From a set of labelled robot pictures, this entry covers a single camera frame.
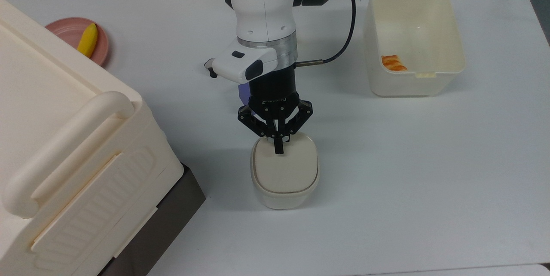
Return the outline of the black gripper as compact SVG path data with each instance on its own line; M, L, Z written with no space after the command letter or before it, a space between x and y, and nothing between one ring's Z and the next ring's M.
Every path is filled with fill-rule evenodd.
M273 71L249 82L248 104L238 110L241 123L259 137L273 139L278 155L284 153L284 138L296 134L314 112L312 103L300 100L296 92L295 68ZM275 125L278 118L279 132Z

